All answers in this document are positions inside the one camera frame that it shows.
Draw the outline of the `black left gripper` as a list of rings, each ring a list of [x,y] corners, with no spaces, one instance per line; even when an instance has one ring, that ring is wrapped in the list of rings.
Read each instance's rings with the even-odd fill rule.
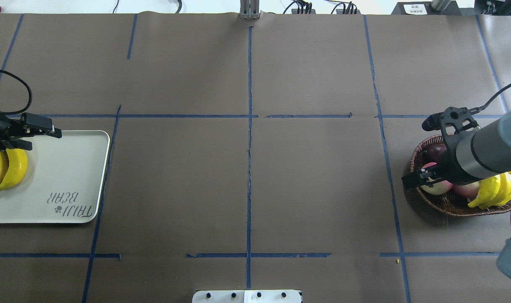
[[[16,135],[50,136],[62,138],[62,130],[56,128],[52,120],[37,114],[23,113],[17,119],[11,119],[0,111],[0,152],[6,149],[32,150],[32,142],[21,140]]]

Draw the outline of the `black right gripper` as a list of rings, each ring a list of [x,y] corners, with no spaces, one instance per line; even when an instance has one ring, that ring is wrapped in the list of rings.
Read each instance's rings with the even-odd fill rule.
[[[428,137],[428,145],[443,143],[446,146],[446,152],[440,156],[438,163],[436,163],[436,173],[434,169],[425,167],[402,176],[403,189],[411,190],[421,186],[432,187],[437,182],[437,177],[452,184],[461,185],[462,180],[459,180],[458,177],[462,176],[462,169],[458,164],[456,156],[457,146],[461,140],[462,137],[459,135]]]

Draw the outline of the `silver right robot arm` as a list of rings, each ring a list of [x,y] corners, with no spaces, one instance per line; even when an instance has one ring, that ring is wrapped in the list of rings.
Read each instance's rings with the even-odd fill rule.
[[[427,132],[440,130],[446,150],[435,165],[403,176],[404,190],[432,188],[444,182],[454,186],[484,183],[511,171],[511,112],[478,128],[472,115],[451,109],[448,114],[428,117],[422,127]]]

